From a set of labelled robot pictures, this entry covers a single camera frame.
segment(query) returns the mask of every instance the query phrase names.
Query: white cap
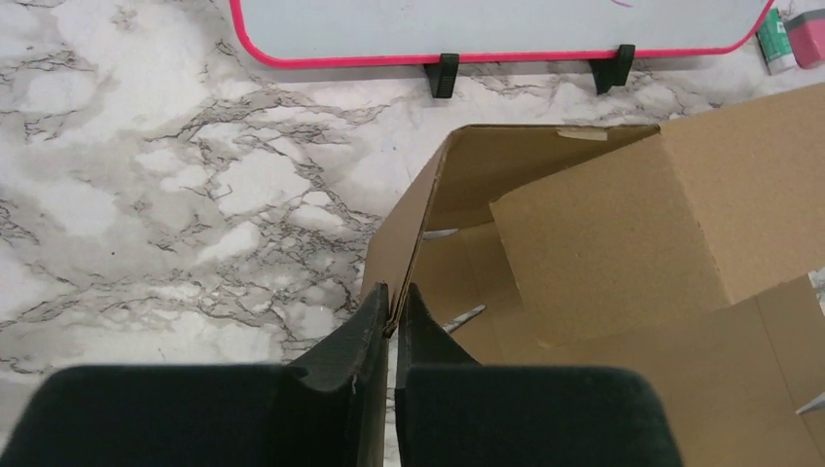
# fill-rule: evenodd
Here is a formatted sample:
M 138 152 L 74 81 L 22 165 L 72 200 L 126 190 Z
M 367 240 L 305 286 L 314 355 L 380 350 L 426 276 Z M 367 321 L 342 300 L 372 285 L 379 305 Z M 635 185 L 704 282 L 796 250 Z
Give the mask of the white cap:
M 779 74 L 783 71 L 790 70 L 797 66 L 797 59 L 793 54 L 785 54 L 768 63 L 768 71 L 772 75 Z

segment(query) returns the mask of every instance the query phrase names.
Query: glue stick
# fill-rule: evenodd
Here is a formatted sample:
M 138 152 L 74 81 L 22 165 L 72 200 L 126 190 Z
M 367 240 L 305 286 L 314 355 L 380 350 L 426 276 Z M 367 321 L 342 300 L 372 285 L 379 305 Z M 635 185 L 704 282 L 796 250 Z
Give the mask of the glue stick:
M 788 41 L 788 34 L 785 32 L 785 24 L 779 17 L 779 10 L 772 8 L 759 30 L 756 31 L 759 45 L 762 47 L 762 55 L 768 63 L 768 71 L 775 75 L 785 70 L 797 66 L 797 59 L 791 50 L 791 43 Z

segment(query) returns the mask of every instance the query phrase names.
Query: black clip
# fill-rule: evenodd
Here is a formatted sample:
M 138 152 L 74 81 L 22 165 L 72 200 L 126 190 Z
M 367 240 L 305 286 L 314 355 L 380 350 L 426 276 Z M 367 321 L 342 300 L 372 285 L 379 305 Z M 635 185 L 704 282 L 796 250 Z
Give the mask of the black clip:
M 438 63 L 424 65 L 424 73 L 430 81 L 430 90 L 436 99 L 449 99 L 458 77 L 458 54 L 441 54 Z
M 624 86 L 635 54 L 635 45 L 622 44 L 613 58 L 588 60 L 595 80 L 595 93 L 604 94 L 614 86 Z

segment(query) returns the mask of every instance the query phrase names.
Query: marble table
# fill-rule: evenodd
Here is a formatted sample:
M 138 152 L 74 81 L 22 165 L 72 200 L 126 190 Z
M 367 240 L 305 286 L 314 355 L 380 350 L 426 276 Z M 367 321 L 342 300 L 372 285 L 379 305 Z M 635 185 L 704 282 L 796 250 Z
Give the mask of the marble table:
M 413 67 L 259 66 L 224 3 L 0 3 L 0 440 L 66 366 L 300 355 L 355 308 L 370 235 L 458 126 L 651 123 L 825 81 L 768 76 L 750 41 L 640 62 L 599 97 L 583 63 L 464 66 L 436 102 Z

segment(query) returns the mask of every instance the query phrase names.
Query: pink object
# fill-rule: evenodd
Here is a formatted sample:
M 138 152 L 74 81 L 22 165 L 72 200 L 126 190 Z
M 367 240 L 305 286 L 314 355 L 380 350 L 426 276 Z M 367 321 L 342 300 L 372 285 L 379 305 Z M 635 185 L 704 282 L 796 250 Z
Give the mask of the pink object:
M 246 32 L 246 26 L 243 21 L 243 12 L 240 8 L 242 0 L 230 0 L 230 10 L 232 11 L 232 19 L 235 34 L 240 42 L 240 45 L 252 55 L 255 59 L 264 65 L 275 68 L 336 68 L 347 66 L 384 66 L 384 65 L 423 65 L 427 63 L 438 63 L 440 57 L 437 54 L 432 55 L 390 55 L 390 56 L 330 56 L 323 58 L 279 58 L 276 56 L 267 55 L 258 49 L 249 35 Z M 631 7 L 631 4 L 622 2 L 621 0 L 615 3 L 626 4 Z M 748 39 L 756 34 L 756 30 L 762 25 L 765 16 L 771 9 L 773 0 L 765 4 L 765 9 L 759 15 L 756 23 L 748 31 L 748 33 L 735 44 L 730 44 L 727 47 L 719 47 L 713 49 L 654 49 L 654 50 L 637 50 L 635 58 L 660 58 L 671 56 L 684 55 L 712 55 L 712 54 L 727 54 L 735 51 L 742 46 Z M 549 61 L 549 60 L 591 60 L 600 58 L 613 58 L 616 55 L 615 50 L 611 51 L 576 51 L 576 52 L 530 52 L 530 53 L 506 53 L 506 54 L 461 54 L 461 63 L 486 63 L 491 61 Z
M 788 41 L 801 67 L 825 62 L 825 9 L 805 12 L 785 23 Z

